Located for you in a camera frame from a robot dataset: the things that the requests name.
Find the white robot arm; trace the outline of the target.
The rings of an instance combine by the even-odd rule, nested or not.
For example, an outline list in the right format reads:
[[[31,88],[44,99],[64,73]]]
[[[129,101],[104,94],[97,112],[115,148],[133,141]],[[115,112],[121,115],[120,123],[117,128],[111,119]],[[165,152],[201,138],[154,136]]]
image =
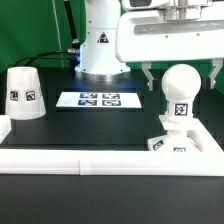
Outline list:
[[[210,60],[207,89],[224,65],[224,0],[84,0],[81,77],[110,80],[140,63],[153,90],[154,62]]]

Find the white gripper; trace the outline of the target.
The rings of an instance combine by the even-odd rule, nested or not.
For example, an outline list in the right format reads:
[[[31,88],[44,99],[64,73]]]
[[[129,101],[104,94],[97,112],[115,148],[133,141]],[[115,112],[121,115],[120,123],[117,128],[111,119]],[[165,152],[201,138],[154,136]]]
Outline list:
[[[162,10],[127,12],[118,23],[116,56],[143,62],[150,90],[156,88],[150,62],[212,59],[202,86],[213,89],[224,66],[224,8],[204,8],[200,19],[181,21],[166,21]]]

